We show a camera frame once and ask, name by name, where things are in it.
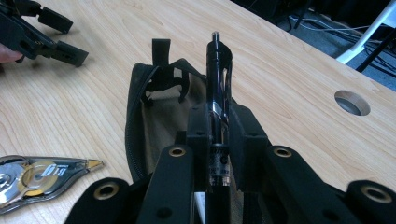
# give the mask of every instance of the desk grommet hole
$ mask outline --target desk grommet hole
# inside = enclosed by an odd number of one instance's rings
[[[338,91],[334,95],[335,102],[346,112],[356,116],[370,114],[370,105],[361,96],[352,91]]]

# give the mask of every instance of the brass grommet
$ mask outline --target brass grommet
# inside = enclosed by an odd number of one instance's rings
[[[378,203],[391,203],[392,198],[384,190],[373,187],[373,186],[363,186],[361,187],[361,192],[369,199]]]
[[[97,200],[106,200],[119,192],[119,185],[115,182],[105,183],[95,190],[93,197]]]
[[[169,155],[172,157],[181,157],[184,156],[184,154],[186,154],[186,150],[181,147],[174,147],[169,150]]]
[[[274,153],[278,156],[278,157],[283,157],[283,158],[288,158],[291,157],[291,152],[285,148],[281,148],[278,147],[276,149],[274,149]]]

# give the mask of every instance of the black pouch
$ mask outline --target black pouch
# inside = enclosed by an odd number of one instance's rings
[[[125,147],[134,182],[154,171],[161,149],[187,129],[189,109],[205,101],[205,76],[185,59],[169,64],[169,49],[169,39],[153,39],[153,65],[132,72]]]

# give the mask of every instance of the desk surface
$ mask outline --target desk surface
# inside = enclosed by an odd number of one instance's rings
[[[171,38],[170,61],[205,72],[213,31],[233,52],[233,97],[249,107],[273,144],[300,152],[327,183],[371,179],[396,189],[396,93],[229,1],[40,1],[74,22],[54,40],[87,50],[76,68],[42,57],[0,69],[0,156],[98,159],[57,199],[0,217],[4,223],[62,223],[94,181],[132,183],[124,149],[131,71],[151,63],[151,38]],[[371,108],[354,116],[334,100],[357,93]]]

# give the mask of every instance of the wooden desk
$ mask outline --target wooden desk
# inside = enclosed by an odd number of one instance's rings
[[[273,144],[299,151],[327,183],[371,179],[396,189],[396,94],[225,0],[39,1],[71,19],[68,35],[31,21],[55,40],[87,50],[79,68],[42,57],[3,64],[0,156],[98,159],[57,199],[0,217],[3,223],[62,223],[94,181],[130,183],[124,127],[131,71],[151,63],[151,38],[171,38],[170,61],[205,72],[213,31],[233,52],[233,97],[256,115]],[[353,91],[371,107],[354,116],[334,101]]]

